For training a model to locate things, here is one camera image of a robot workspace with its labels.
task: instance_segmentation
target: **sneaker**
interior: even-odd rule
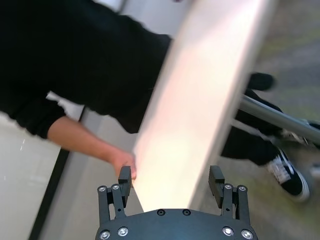
[[[294,168],[281,149],[278,149],[278,155],[266,167],[293,200],[304,202],[309,198],[310,192],[307,181]]]

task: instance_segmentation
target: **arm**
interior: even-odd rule
[[[66,116],[51,125],[47,137],[66,150],[80,152],[112,164],[117,176],[121,167],[130,166],[132,178],[136,178],[135,161],[131,154],[104,142],[80,123]]]
[[[49,138],[69,151],[112,164],[117,175],[122,166],[131,166],[131,175],[135,178],[135,161],[131,154],[104,142],[80,123],[68,118],[56,101],[46,99],[45,91],[32,91],[11,83],[0,88],[0,111],[7,113],[32,135]]]

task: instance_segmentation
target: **wooden board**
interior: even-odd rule
[[[239,106],[273,3],[194,1],[134,149],[134,188],[145,212],[199,209],[209,166],[217,159]]]

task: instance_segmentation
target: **metal pole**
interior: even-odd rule
[[[259,119],[263,119],[280,128],[292,131],[320,145],[320,130],[292,116],[279,112],[248,96],[244,96],[240,109]]]

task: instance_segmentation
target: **hand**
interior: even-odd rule
[[[136,179],[137,170],[136,170],[136,161],[135,157],[123,150],[117,149],[112,153],[112,156],[109,159],[109,162],[112,164],[115,174],[118,177],[123,166],[131,167],[131,178]]]

